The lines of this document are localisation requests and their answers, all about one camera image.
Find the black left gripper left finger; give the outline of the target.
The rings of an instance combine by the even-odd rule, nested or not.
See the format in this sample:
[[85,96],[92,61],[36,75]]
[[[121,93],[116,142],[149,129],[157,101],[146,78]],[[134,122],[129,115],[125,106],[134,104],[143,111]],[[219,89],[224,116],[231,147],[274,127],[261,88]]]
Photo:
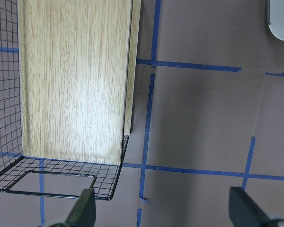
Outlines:
[[93,227],[96,222],[94,189],[84,189],[66,219],[70,227]]

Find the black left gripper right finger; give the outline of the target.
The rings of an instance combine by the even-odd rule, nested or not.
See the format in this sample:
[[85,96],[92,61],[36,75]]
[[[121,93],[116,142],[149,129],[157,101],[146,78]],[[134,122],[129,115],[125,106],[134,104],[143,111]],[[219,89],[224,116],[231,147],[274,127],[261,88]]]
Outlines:
[[229,218],[234,227],[265,227],[271,221],[268,215],[241,187],[230,187]]

